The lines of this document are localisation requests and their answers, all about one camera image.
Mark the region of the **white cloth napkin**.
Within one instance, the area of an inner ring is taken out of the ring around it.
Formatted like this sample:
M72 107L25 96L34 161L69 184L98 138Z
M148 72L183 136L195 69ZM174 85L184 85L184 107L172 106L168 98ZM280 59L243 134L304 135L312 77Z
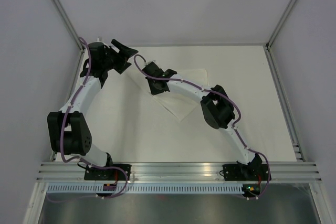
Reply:
M205 69L184 69L178 70L177 73L198 86L207 86L209 84L207 71ZM127 75L149 98L168 110L179 122L197 107L195 101L181 94L164 92L158 95L152 95L147 79L139 70L136 70L135 67L128 70Z

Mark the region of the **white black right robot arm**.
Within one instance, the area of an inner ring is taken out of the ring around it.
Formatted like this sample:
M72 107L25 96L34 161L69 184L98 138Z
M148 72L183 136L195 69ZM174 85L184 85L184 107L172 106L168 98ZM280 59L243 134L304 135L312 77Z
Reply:
M264 155L251 150L239 133L236 123L241 119L241 112L222 86L210 88L194 84L172 69L163 71L153 62L145 65L141 72L146 76L152 95L173 92L198 102L205 122L229 137L239 159L235 164L222 166L221 175L225 181L261 182L271 179L268 164L262 160Z

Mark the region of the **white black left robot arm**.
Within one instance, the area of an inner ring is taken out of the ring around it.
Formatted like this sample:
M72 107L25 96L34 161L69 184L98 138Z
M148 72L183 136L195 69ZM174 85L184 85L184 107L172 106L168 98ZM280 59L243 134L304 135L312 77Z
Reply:
M79 87L61 109L47 116L51 148L60 154L64 163L83 162L86 172L94 172L96 178L113 180L121 175L128 181L128 172L114 166L111 155L94 145L85 116L103 88L108 72L124 73L131 66L129 59L138 51L115 39L111 46L101 41L87 43L82 37L79 41L86 48L88 58L79 76Z

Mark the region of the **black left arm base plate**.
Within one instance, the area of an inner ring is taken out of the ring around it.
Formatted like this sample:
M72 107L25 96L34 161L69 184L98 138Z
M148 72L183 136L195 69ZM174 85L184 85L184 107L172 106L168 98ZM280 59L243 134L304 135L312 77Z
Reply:
M98 169L86 167L84 180L95 180L95 181L126 181L129 180L131 175L131 165L130 164L115 164L117 169Z

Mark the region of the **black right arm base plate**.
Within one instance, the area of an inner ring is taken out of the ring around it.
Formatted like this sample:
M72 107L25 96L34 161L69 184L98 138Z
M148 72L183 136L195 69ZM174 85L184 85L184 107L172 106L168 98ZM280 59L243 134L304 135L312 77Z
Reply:
M268 180L269 171L266 164L261 164L258 167L225 164L222 165L221 174L225 181L262 181Z

